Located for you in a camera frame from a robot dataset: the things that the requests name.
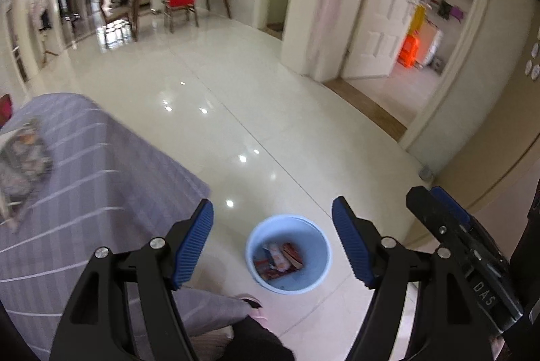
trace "blue trash can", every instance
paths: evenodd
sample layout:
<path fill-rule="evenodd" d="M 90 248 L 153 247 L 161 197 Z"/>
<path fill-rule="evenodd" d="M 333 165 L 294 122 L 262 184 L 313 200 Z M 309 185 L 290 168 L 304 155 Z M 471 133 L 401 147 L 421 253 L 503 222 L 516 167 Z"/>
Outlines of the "blue trash can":
<path fill-rule="evenodd" d="M 298 248 L 303 268 L 275 280 L 265 281 L 253 260 L 265 259 L 263 245 L 291 242 Z M 330 270 L 332 252 L 324 232 L 312 221 L 298 215 L 276 215 L 261 222 L 251 232 L 246 244 L 246 263 L 253 278 L 278 294 L 303 294 L 319 286 Z"/>

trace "blue gripper pad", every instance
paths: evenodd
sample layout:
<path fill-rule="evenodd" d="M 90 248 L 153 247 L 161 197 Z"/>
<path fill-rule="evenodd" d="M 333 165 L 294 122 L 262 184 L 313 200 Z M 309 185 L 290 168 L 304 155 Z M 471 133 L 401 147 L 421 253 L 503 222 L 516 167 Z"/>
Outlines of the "blue gripper pad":
<path fill-rule="evenodd" d="M 467 230 L 471 229 L 471 216 L 454 200 L 443 188 L 436 186 L 429 193 L 437 201 L 439 201 L 450 214 L 457 219 L 458 223 L 464 226 Z"/>
<path fill-rule="evenodd" d="M 334 199 L 332 204 L 332 221 L 341 240 L 341 245 L 349 258 L 354 276 L 362 280 L 367 287 L 375 284 L 372 262 L 373 256 L 355 226 L 357 220 L 353 211 L 343 197 Z"/>
<path fill-rule="evenodd" d="M 176 289 L 191 279 L 213 224 L 214 206 L 207 201 L 176 252 L 174 274 L 171 278 Z"/>

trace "open door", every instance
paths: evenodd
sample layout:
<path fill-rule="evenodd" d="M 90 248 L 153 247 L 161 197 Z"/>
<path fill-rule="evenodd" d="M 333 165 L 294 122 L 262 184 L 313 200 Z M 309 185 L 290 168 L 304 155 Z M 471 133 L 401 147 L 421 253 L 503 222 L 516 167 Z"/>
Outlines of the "open door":
<path fill-rule="evenodd" d="M 365 0 L 341 77 L 388 76 L 419 0 Z"/>

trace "silver screw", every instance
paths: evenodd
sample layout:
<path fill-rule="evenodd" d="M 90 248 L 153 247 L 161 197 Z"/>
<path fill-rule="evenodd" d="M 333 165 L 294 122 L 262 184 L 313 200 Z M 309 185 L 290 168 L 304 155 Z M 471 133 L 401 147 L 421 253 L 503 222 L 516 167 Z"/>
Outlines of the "silver screw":
<path fill-rule="evenodd" d="M 154 250 L 159 250 L 165 246 L 165 240 L 163 238 L 154 238 L 150 241 L 150 247 Z"/>
<path fill-rule="evenodd" d="M 452 253 L 447 248 L 439 248 L 437 254 L 441 259 L 450 259 Z"/>
<path fill-rule="evenodd" d="M 396 245 L 398 245 L 398 243 L 396 242 L 394 238 L 385 237 L 381 239 L 381 245 L 384 248 L 394 248 Z"/>
<path fill-rule="evenodd" d="M 94 256 L 98 259 L 103 259 L 109 255 L 109 249 L 107 247 L 100 247 L 94 252 Z"/>

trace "person's foot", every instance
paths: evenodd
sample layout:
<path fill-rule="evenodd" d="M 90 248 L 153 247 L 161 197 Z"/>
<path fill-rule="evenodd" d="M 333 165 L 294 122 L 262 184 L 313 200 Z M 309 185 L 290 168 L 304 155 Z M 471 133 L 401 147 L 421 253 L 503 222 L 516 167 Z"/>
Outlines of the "person's foot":
<path fill-rule="evenodd" d="M 259 300 L 247 294 L 240 294 L 236 296 L 236 298 L 246 302 L 249 306 L 251 306 L 252 309 L 249 312 L 249 316 L 258 324 L 260 324 L 263 328 L 270 330 L 268 327 L 268 317 L 266 317 L 263 305 L 261 305 L 261 302 Z"/>

